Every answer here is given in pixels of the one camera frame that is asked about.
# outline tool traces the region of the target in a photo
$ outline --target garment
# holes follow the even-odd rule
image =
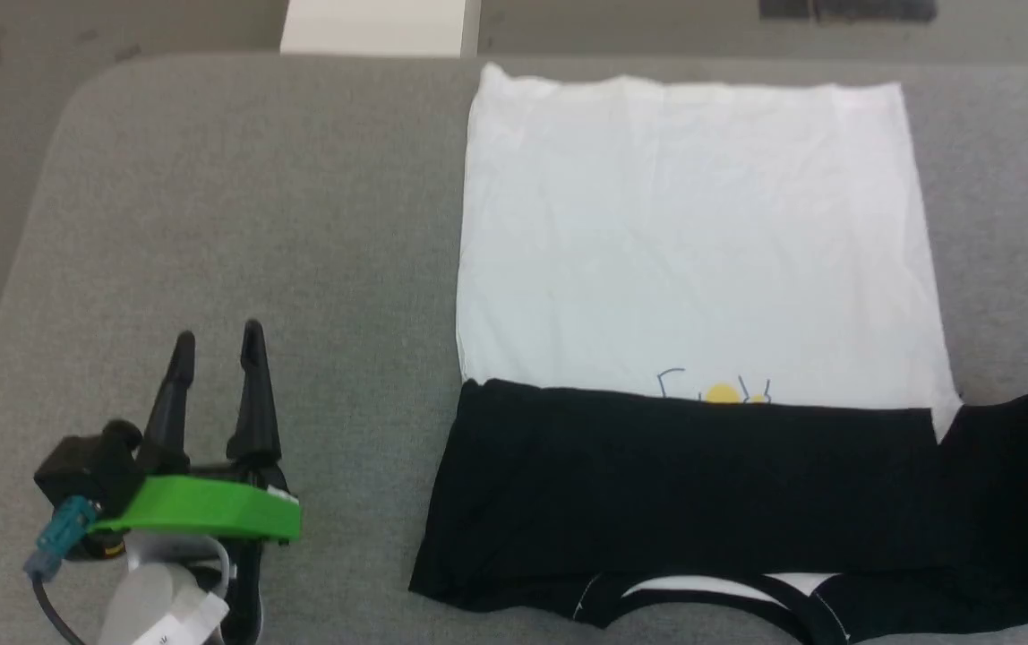
[[[1028,621],[1028,396],[926,409],[712,405],[492,380],[462,388],[411,590],[604,628],[663,601],[802,642]],[[767,574],[849,572],[798,592]],[[694,574],[768,600],[666,588]]]
[[[952,385],[895,85],[560,84],[470,110],[464,380],[931,408]]]

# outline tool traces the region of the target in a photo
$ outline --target floor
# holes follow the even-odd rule
[[[277,50],[288,0],[0,0],[0,297],[48,138],[106,66]],[[483,0],[478,51],[1028,66],[1028,3],[940,0],[931,25],[760,21],[759,0]]]

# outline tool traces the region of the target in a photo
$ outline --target black cable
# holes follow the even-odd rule
[[[73,629],[68,626],[63,617],[60,617],[57,609],[52,608],[52,604],[48,601],[48,595],[44,592],[44,581],[39,576],[32,577],[32,593],[36,594],[36,601],[40,605],[40,609],[44,611],[44,616],[48,617],[48,621],[51,622],[52,628],[56,628],[57,632],[60,632],[60,636],[64,637],[68,645],[84,645],[84,642],[80,640],[79,636],[76,636]]]

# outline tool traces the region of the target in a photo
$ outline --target white fabric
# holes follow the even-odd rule
[[[897,85],[486,66],[456,308],[462,375],[480,383],[928,407],[937,436],[960,404]],[[827,577],[785,575],[805,593]]]

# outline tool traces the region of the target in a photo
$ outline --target green plastic part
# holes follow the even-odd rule
[[[150,476],[124,514],[93,524],[90,531],[160,531],[213,538],[288,540],[300,537],[297,502],[244,482],[184,475]]]

